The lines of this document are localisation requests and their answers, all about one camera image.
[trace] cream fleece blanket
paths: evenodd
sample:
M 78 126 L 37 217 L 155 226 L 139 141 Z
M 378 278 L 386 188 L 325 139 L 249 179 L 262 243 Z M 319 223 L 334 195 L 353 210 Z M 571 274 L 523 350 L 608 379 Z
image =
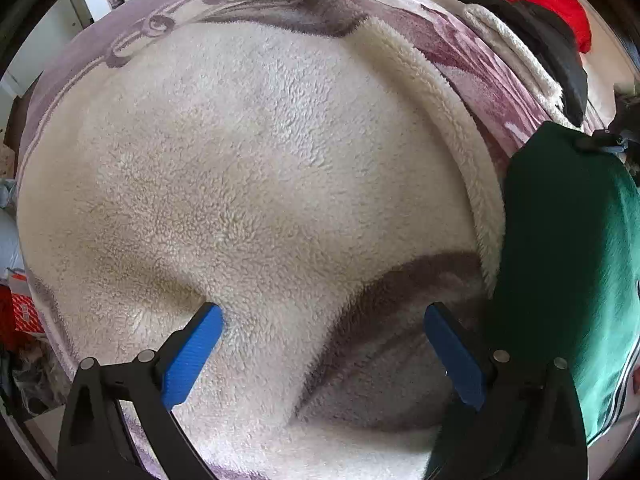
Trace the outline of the cream fleece blanket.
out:
M 465 105 L 347 0 L 180 0 L 140 27 L 22 172 L 63 364 L 130 360 L 213 301 L 225 331 L 174 413 L 220 478 L 421 478 L 450 395 L 424 307 L 473 322 L 504 225 Z

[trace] white fleece trim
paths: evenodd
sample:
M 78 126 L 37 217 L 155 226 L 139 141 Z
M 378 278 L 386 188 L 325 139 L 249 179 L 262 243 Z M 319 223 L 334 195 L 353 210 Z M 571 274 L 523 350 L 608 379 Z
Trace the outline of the white fleece trim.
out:
M 474 216 L 482 275 L 491 294 L 500 266 L 504 203 L 491 157 L 476 123 L 440 71 L 395 29 L 378 18 L 369 18 L 359 28 L 370 30 L 380 39 L 380 43 L 367 44 L 369 48 L 384 49 L 383 55 L 395 57 L 389 66 L 430 112 L 460 168 Z
M 560 84 L 546 72 L 529 47 L 500 18 L 478 4 L 463 7 L 462 18 L 516 73 L 554 122 L 576 129 L 562 113 Z

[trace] dark gray garment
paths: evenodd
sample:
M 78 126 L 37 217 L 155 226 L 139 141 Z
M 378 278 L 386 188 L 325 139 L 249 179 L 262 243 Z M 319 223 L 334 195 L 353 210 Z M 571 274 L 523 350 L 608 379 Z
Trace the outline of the dark gray garment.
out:
M 587 106 L 587 74 L 569 25 L 553 11 L 525 0 L 459 1 L 482 5 L 506 23 L 560 83 L 564 113 L 575 126 L 580 126 Z

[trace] white fuzzy fabric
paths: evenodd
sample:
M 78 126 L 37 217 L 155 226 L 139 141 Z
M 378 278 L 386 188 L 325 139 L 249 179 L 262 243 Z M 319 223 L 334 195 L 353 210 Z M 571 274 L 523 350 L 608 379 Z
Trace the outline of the white fuzzy fabric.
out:
M 271 480 L 417 480 L 433 428 L 292 416 L 367 283 L 478 251 L 491 289 L 504 213 L 464 105 L 385 23 L 340 39 L 197 23 L 68 90 L 24 170 L 18 227 L 70 368 L 130 360 L 204 299 L 222 307 L 222 339 L 174 409 L 207 462 Z M 441 368 L 419 373 L 446 401 Z
M 575 130 L 575 126 L 562 113 L 560 83 L 546 72 L 529 47 L 500 18 L 483 6 L 465 5 L 460 14 L 465 23 L 516 73 L 549 117 Z

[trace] bed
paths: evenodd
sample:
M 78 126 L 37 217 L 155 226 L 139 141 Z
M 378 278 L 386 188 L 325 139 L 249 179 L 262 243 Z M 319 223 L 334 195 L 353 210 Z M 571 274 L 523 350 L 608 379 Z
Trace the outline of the bed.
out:
M 597 38 L 586 133 L 610 121 L 603 57 L 632 74 Z M 456 0 L 127 2 L 43 73 L 20 146 L 21 245 L 63 367 L 130 360 L 206 298 L 228 332 L 177 416 L 216 475 L 421 478 L 450 386 L 414 315 L 482 316 L 506 167 L 550 119 L 530 85 Z M 592 478 L 637 410 L 592 446 Z

